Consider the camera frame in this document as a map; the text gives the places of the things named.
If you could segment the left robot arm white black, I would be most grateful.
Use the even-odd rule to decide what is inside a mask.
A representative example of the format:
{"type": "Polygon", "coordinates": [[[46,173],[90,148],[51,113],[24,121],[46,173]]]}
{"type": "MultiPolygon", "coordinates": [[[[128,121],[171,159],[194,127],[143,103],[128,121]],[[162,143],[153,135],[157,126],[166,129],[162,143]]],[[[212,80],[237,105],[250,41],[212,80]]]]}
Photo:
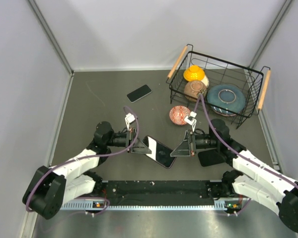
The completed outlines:
{"type": "Polygon", "coordinates": [[[22,198],[26,210],[48,220],[71,200],[85,194],[99,196],[103,185],[89,170],[113,156],[111,147],[121,147],[122,152],[128,153],[151,153],[138,138],[137,128],[115,132],[109,122],[102,121],[96,126],[93,140],[78,155],[62,164],[50,168],[41,166],[36,170],[22,198]]]}

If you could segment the black screen white smartphone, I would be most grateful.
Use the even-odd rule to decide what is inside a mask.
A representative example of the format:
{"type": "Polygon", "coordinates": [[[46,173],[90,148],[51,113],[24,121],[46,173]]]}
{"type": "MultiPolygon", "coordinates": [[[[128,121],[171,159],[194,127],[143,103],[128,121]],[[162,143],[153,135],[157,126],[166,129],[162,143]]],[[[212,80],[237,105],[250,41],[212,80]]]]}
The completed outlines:
{"type": "Polygon", "coordinates": [[[152,92],[152,90],[150,89],[150,87],[147,84],[145,84],[145,85],[135,89],[134,91],[128,93],[127,98],[129,99],[129,101],[131,103],[134,103],[134,102],[142,99],[143,97],[147,96],[151,92],[152,92]]]}

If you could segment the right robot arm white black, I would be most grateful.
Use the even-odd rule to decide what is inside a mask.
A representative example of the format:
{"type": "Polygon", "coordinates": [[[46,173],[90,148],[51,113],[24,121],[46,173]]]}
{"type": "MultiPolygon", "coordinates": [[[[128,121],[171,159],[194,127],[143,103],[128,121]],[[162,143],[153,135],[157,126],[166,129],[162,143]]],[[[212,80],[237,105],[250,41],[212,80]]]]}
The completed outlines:
{"type": "Polygon", "coordinates": [[[227,196],[246,196],[273,211],[283,224],[298,233],[298,181],[285,176],[256,158],[231,138],[221,119],[213,119],[207,134],[191,130],[171,152],[172,157],[198,154],[203,167],[226,163],[233,170],[222,178],[227,196]]]}

